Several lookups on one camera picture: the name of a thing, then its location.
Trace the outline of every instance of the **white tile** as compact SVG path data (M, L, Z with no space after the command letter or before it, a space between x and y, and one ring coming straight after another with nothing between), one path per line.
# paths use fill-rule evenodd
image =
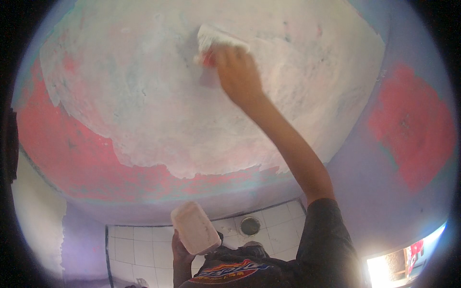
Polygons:
M144 279L149 288L157 288L157 276L155 274L154 267L146 267L146 266L138 266L133 265L133 277L135 279L135 283L137 283L138 278Z
M212 222L216 231L221 232L224 237L237 235L237 229L233 218L222 219Z
M115 259L126 263L135 263L133 240L115 238Z
M173 269L155 268L159 288L173 288Z
M152 242L154 262L157 268L173 268L173 250L171 242Z
M304 214L304 210L302 209L299 201L288 202L287 206L293 219L306 215Z
M192 268L201 268L203 263L205 262L205 256L197 255L192 261Z
M107 239L107 249L109 250L109 259L115 260L115 238L109 237Z
M114 282L114 288L125 288L126 284Z
M199 272L200 268L192 268L192 277Z
M299 236L293 220L267 228L274 253L299 245Z
M115 237L133 239L133 227L115 226Z
M134 240L135 264L154 267L154 250L152 242Z
M152 227L152 241L169 241L173 239L174 228L171 227Z
M133 227L134 239L152 241L152 227Z
M250 237L239 235L238 239L240 241L240 246L243 246L245 243L250 241L256 241L262 244L267 254L274 254L274 250L271 245L271 240L269 239L269 234L267 233L266 228L261 229L258 233Z
M264 222L264 217L262 216L262 212L261 211L257 211L257 212L253 212L253 213L249 213L249 214L245 214L245 215L242 215L242 216L237 216L237 217L234 217L234 222L235 222L235 227L237 229L237 231L240 230L240 222L245 219L246 217L255 217L259 220L260 224L261 224L261 229L265 228L266 227L266 223Z
M238 235L224 237L223 245L232 250L236 250L241 246Z
M266 227L275 226L277 224L291 220L290 211L286 204L275 206L262 211Z
M109 260L109 264L111 266L112 277L115 277L123 281L130 282L130 283L134 282L133 268L131 267L131 264L116 261L116 260Z
M107 227L109 229L109 236L110 237L115 237L115 226L114 225L108 225Z
M279 252L272 256L272 258L277 258L283 261L290 261L296 259L296 254L298 253L298 246L290 248L288 250Z
M296 232L298 233L298 236L299 236L299 240L301 240L305 221L306 221L306 216L301 216L296 219L293 219L293 222L295 223L295 227L296 227Z

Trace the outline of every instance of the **right hand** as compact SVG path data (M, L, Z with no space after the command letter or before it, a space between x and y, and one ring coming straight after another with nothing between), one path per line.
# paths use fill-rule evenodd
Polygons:
M241 47L218 46L213 49L223 90L245 112L265 99L253 57Z

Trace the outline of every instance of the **black t-shirt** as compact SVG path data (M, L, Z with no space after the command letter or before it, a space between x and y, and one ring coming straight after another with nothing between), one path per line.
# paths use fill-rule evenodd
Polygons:
M180 288L359 287L361 269L337 202L323 198L307 208L296 260L225 255L205 261Z

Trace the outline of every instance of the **hand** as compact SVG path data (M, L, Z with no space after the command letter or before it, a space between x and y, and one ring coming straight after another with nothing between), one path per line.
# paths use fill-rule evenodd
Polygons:
M171 247L173 249L173 262L182 264L191 264L195 259L195 255L190 254L184 244L179 239L179 232L175 229L173 239L171 241Z
M218 46L213 49L213 53L216 56L221 86L244 112L266 98L256 63L243 48Z

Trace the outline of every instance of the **floor drain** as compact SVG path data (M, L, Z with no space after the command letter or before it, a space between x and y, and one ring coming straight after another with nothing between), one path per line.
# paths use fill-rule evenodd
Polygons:
M255 217L246 217L240 223L240 229L245 235L254 235L259 232L261 224Z

